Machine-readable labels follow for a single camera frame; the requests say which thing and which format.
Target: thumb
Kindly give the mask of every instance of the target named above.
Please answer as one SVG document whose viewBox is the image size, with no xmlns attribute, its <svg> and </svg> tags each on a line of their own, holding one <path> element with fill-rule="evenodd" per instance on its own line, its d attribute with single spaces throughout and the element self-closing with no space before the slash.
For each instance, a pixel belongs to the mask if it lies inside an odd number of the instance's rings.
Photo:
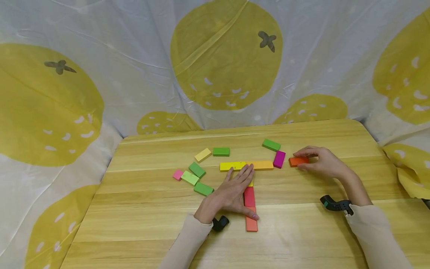
<svg viewBox="0 0 430 269">
<path fill-rule="evenodd" d="M 246 206 L 242 206 L 242 214 L 250 217 L 253 220 L 259 220 L 260 219 L 260 217 L 254 211 L 247 208 Z"/>
<path fill-rule="evenodd" d="M 315 171 L 316 167 L 315 164 L 299 164 L 297 165 L 297 168 L 302 171 Z"/>
</svg>

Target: orange block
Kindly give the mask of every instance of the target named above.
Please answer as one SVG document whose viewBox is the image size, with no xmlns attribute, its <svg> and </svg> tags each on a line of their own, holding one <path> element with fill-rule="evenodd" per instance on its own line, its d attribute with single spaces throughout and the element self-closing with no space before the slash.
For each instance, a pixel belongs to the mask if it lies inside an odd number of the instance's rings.
<svg viewBox="0 0 430 269">
<path fill-rule="evenodd" d="M 299 164 L 308 164 L 309 158 L 306 157 L 294 157 L 289 158 L 288 161 L 290 162 L 291 167 L 297 167 Z"/>
<path fill-rule="evenodd" d="M 273 170 L 273 161 L 247 161 L 247 165 L 254 165 L 254 170 Z"/>
<path fill-rule="evenodd" d="M 247 207 L 247 208 L 249 208 L 252 211 L 256 212 L 255 211 L 255 207 Z M 253 219 L 251 219 L 250 217 L 247 217 L 247 216 L 245 217 L 245 220 L 246 220 L 246 231 L 247 232 L 256 232 L 256 231 L 258 231 L 257 221 L 256 220 L 253 220 Z"/>
</svg>

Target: light yellow block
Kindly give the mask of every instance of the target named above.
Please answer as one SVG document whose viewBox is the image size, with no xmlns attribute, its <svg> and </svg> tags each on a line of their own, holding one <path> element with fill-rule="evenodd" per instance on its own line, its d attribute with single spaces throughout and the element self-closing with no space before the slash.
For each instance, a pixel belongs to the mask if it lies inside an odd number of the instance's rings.
<svg viewBox="0 0 430 269">
<path fill-rule="evenodd" d="M 272 161 L 247 161 L 247 165 L 254 165 L 254 170 L 273 170 Z"/>
<path fill-rule="evenodd" d="M 219 170 L 221 172 L 227 172 L 231 167 L 233 167 L 233 171 L 240 171 L 240 169 L 242 169 L 245 165 L 246 162 L 244 161 L 238 161 L 233 163 L 220 163 Z"/>
<path fill-rule="evenodd" d="M 210 155 L 212 155 L 212 151 L 210 151 L 208 148 L 206 148 L 201 153 L 199 153 L 196 156 L 194 156 L 194 158 L 196 159 L 196 161 L 198 163 L 201 163 L 206 158 L 208 158 Z"/>
</svg>

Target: rectangular block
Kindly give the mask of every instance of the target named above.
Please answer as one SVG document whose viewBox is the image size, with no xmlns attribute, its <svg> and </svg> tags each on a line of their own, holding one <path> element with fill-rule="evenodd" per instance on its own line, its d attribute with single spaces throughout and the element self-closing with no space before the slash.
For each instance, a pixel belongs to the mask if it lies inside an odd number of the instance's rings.
<svg viewBox="0 0 430 269">
<path fill-rule="evenodd" d="M 219 164 L 219 170 L 221 172 L 227 172 L 230 167 L 233 167 L 233 171 L 240 171 L 244 166 L 246 165 L 246 162 L 244 161 L 237 161 L 233 163 L 220 163 Z"/>
<path fill-rule="evenodd" d="M 212 155 L 214 156 L 230 156 L 230 148 L 213 148 Z"/>
<path fill-rule="evenodd" d="M 249 209 L 251 209 L 252 211 L 256 212 L 255 207 L 247 207 Z M 245 217 L 245 221 L 246 221 L 246 231 L 247 232 L 257 232 L 258 231 L 258 227 L 257 227 L 257 221 L 251 219 L 250 217 Z"/>
<path fill-rule="evenodd" d="M 254 170 L 273 170 L 273 162 L 272 161 L 247 161 L 247 165 L 254 165 Z"/>
<path fill-rule="evenodd" d="M 281 144 L 273 142 L 272 140 L 265 139 L 263 141 L 263 147 L 273 150 L 274 152 L 278 151 L 281 148 Z"/>
<path fill-rule="evenodd" d="M 201 182 L 197 182 L 194 186 L 194 191 L 200 193 L 201 195 L 208 196 L 213 193 L 214 188 L 209 187 Z"/>
<path fill-rule="evenodd" d="M 198 176 L 193 175 L 188 171 L 184 171 L 181 178 L 193 186 L 195 186 L 197 184 L 197 182 L 199 182 L 199 180 L 200 180 L 200 178 Z"/>
<path fill-rule="evenodd" d="M 211 154 L 212 154 L 212 152 L 208 148 L 205 148 L 201 153 L 194 156 L 194 158 L 196 159 L 196 161 L 198 163 L 201 163 L 206 158 L 208 158 Z"/>
<path fill-rule="evenodd" d="M 280 150 L 276 151 L 275 160 L 273 161 L 273 166 L 276 168 L 282 168 L 285 159 L 285 152 Z"/>
<path fill-rule="evenodd" d="M 309 163 L 309 159 L 306 157 L 289 158 L 288 161 L 290 162 L 291 167 L 297 167 L 297 165 L 299 165 L 299 164 L 308 164 Z"/>
<path fill-rule="evenodd" d="M 173 178 L 176 179 L 177 181 L 181 181 L 181 176 L 183 173 L 184 172 L 178 169 L 173 173 Z"/>
<path fill-rule="evenodd" d="M 255 207 L 254 187 L 246 187 L 243 192 L 243 204 L 246 207 Z"/>
<path fill-rule="evenodd" d="M 202 176 L 206 174 L 206 171 L 203 170 L 203 168 L 201 168 L 200 165 L 196 164 L 195 162 L 193 162 L 188 168 L 191 170 L 191 172 L 194 173 L 194 175 L 198 176 L 199 178 L 202 178 Z"/>
</svg>

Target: hand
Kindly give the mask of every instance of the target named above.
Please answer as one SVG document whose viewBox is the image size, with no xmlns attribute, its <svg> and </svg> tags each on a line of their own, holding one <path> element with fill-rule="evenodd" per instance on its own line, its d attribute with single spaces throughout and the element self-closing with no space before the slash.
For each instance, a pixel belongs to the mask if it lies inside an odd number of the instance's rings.
<svg viewBox="0 0 430 269">
<path fill-rule="evenodd" d="M 296 153 L 296 157 L 318 157 L 318 161 L 313 164 L 299 164 L 300 170 L 319 173 L 324 176 L 334 177 L 339 180 L 350 178 L 356 174 L 344 162 L 339 160 L 336 155 L 326 148 L 307 146 Z"/>
<path fill-rule="evenodd" d="M 211 223 L 215 214 L 221 209 L 244 214 L 254 220 L 259 219 L 258 215 L 246 208 L 242 201 L 243 192 L 254 177 L 254 165 L 245 165 L 233 179 L 231 179 L 232 173 L 233 167 L 227 172 L 227 176 L 219 188 L 203 199 L 194 214 L 194 217 L 201 223 Z"/>
</svg>

